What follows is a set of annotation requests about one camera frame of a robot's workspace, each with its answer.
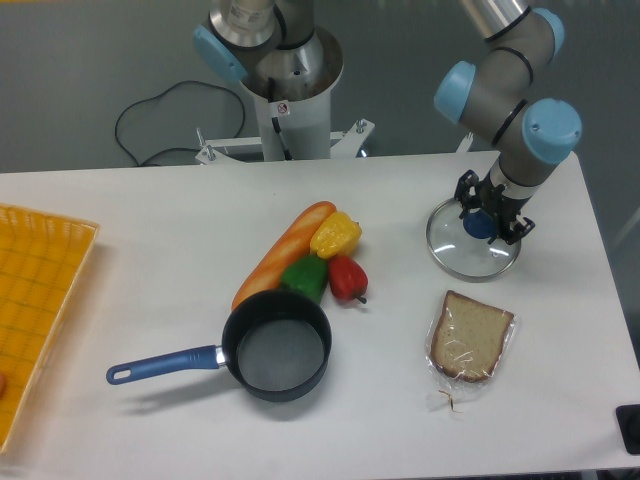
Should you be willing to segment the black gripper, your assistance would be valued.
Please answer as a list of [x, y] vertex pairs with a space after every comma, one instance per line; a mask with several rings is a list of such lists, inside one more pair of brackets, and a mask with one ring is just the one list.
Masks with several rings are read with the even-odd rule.
[[488, 243], [501, 240], [507, 245], [520, 242], [534, 228], [535, 222], [522, 217], [521, 210], [528, 202], [527, 198], [508, 196], [509, 184], [499, 183], [490, 174], [479, 183], [479, 177], [473, 170], [466, 171], [458, 180], [454, 199], [461, 207], [460, 219], [464, 219], [471, 210], [478, 236], [490, 236]]

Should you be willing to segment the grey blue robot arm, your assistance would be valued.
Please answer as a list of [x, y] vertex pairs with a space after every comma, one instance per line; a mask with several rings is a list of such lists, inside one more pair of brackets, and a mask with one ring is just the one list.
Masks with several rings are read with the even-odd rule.
[[[574, 149], [582, 122], [569, 104], [531, 103], [525, 90], [559, 53], [561, 20], [525, 1], [466, 1], [489, 53], [459, 62], [441, 81], [435, 108], [497, 149], [484, 178], [464, 174], [455, 199], [466, 233], [519, 242], [533, 229], [521, 210]], [[343, 70], [336, 39], [316, 26], [310, 1], [216, 1], [193, 33], [204, 62], [254, 98], [266, 160], [324, 159], [346, 151], [330, 139], [330, 98]]]

